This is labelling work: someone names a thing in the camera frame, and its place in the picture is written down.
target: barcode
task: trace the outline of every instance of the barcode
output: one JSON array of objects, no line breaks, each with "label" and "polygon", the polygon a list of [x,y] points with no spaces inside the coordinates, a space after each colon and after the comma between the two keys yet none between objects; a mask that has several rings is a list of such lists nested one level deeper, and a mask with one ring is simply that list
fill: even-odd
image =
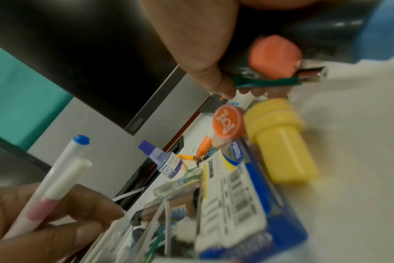
[{"label": "barcode", "polygon": [[243,171],[240,166],[230,174],[230,197],[235,210],[235,222],[241,224],[256,211],[251,209],[251,198],[241,180]]}]

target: table surface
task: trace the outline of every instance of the table surface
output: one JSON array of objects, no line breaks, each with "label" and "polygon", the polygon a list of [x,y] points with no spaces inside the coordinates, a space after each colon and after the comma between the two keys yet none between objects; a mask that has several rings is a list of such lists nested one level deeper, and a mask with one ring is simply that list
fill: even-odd
[{"label": "table surface", "polygon": [[[394,76],[303,85],[290,101],[307,123],[304,138],[322,178],[282,187],[309,240],[268,262],[394,262]],[[181,153],[212,134],[211,117],[200,115]],[[166,181],[159,176],[128,216]]]}]

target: yellow bottle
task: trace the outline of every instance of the yellow bottle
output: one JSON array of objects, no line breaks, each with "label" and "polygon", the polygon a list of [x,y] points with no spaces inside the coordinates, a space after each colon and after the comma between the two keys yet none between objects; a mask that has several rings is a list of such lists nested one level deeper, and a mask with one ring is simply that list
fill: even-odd
[{"label": "yellow bottle", "polygon": [[270,99],[245,114],[249,139],[259,146],[274,183],[306,182],[319,177],[300,133],[304,123],[286,99]]}]

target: brand logo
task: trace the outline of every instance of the brand logo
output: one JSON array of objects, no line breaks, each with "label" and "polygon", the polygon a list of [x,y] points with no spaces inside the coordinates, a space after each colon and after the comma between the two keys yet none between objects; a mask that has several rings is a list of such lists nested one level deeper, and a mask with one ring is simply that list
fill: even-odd
[{"label": "brand logo", "polygon": [[236,126],[229,118],[226,118],[228,115],[229,112],[227,109],[224,109],[223,113],[216,117],[216,120],[218,120],[223,125],[223,134],[228,134]]},{"label": "brand logo", "polygon": [[233,141],[231,144],[233,156],[235,157],[237,162],[240,162],[243,158],[242,150],[239,147],[237,141]]},{"label": "brand logo", "polygon": [[210,178],[214,176],[213,159],[209,160],[209,176]]}]

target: pink label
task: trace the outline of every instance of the pink label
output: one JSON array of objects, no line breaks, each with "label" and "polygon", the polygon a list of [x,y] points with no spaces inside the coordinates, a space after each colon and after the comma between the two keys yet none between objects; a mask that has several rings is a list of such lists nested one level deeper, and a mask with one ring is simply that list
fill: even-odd
[{"label": "pink label", "polygon": [[59,202],[60,200],[42,199],[27,212],[26,216],[31,221],[43,221]]}]

